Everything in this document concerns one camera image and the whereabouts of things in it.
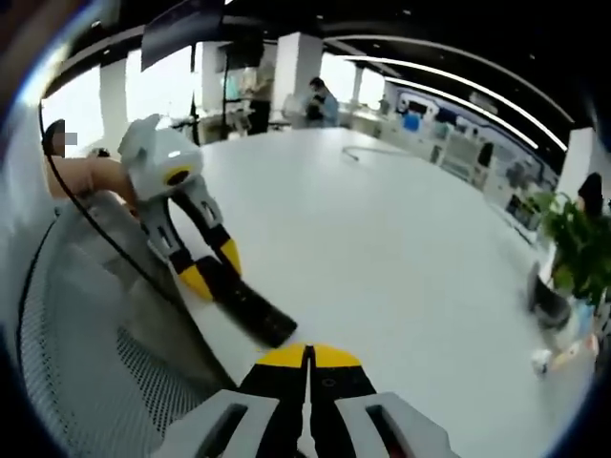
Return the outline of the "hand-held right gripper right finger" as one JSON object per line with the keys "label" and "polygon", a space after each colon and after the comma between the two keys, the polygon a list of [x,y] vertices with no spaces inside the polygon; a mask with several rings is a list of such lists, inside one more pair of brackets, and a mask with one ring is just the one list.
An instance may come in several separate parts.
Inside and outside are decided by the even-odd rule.
{"label": "hand-held right gripper right finger", "polygon": [[394,392],[378,392],[360,361],[309,345],[310,431],[320,457],[454,457],[448,432]]}

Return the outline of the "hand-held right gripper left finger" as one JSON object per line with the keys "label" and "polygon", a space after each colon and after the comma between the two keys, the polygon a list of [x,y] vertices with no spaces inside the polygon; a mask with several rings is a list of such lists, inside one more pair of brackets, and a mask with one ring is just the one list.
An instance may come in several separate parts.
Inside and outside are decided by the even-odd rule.
{"label": "hand-held right gripper left finger", "polygon": [[260,358],[236,390],[221,390],[175,421],[161,457],[293,457],[302,434],[309,349]]}

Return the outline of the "person's left hand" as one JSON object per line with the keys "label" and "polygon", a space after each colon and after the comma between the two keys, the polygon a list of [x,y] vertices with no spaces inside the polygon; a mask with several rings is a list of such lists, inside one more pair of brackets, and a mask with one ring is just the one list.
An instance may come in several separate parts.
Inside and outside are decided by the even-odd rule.
{"label": "person's left hand", "polygon": [[124,201],[129,212],[136,216],[137,195],[123,165],[108,157],[92,157],[88,161],[91,190],[116,194]]}

